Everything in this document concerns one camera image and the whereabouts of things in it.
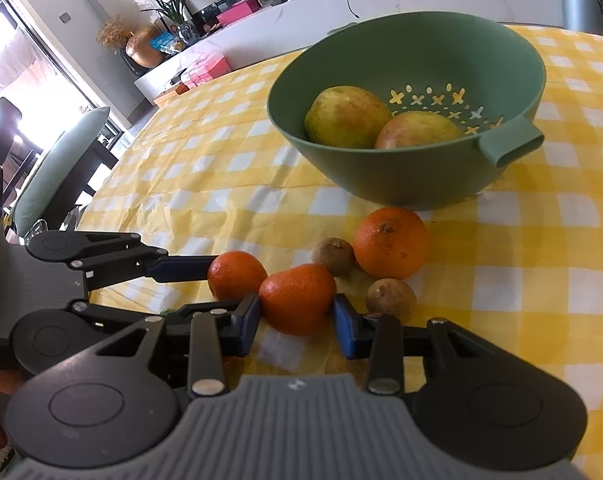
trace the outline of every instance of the metal screw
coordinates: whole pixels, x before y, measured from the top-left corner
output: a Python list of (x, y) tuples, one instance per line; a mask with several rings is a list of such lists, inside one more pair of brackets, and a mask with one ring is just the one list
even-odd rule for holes
[(217, 379), (200, 379), (191, 386), (193, 392), (197, 395), (211, 397), (220, 394), (224, 390), (224, 383)]
[(379, 378), (368, 383), (368, 391), (376, 395), (392, 395), (399, 391), (399, 383), (395, 379)]

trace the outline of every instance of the pink box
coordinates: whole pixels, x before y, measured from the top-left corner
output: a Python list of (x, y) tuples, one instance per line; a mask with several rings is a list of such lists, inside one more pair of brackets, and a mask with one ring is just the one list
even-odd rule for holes
[(257, 12), (261, 9), (257, 0), (242, 0), (228, 10), (224, 10), (217, 16), (217, 21), (222, 25), (230, 25), (230, 23), (236, 22), (246, 16), (250, 16), (253, 12)]
[(188, 88), (192, 88), (230, 72), (232, 70), (222, 54), (205, 54), (182, 73), (181, 80)]

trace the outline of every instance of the colander handle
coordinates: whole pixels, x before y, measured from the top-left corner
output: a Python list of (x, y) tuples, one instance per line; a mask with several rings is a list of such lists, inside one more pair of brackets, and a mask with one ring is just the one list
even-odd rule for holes
[(539, 148), (543, 138), (541, 130), (530, 120), (517, 116), (480, 134), (477, 147), (493, 166), (503, 168)]

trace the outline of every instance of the green cushion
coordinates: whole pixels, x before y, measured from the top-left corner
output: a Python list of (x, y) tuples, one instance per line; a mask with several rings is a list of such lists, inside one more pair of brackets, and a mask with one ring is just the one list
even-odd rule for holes
[(109, 113), (108, 106), (89, 111), (74, 127), (61, 134), (33, 169), (12, 211), (19, 236), (23, 237), (42, 217), (70, 170), (99, 135)]

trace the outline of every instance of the green colander bowl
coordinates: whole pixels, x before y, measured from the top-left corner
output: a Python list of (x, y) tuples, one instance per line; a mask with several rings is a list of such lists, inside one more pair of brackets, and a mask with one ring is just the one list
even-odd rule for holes
[[(430, 209), (488, 186), (539, 148), (533, 125), (546, 70), (513, 30), (456, 12), (409, 12), (346, 27), (283, 70), (268, 96), (273, 124), (338, 186), (371, 202)], [(464, 131), (456, 140), (355, 150), (308, 140), (304, 116), (323, 89), (370, 90), (393, 114), (429, 110)]]

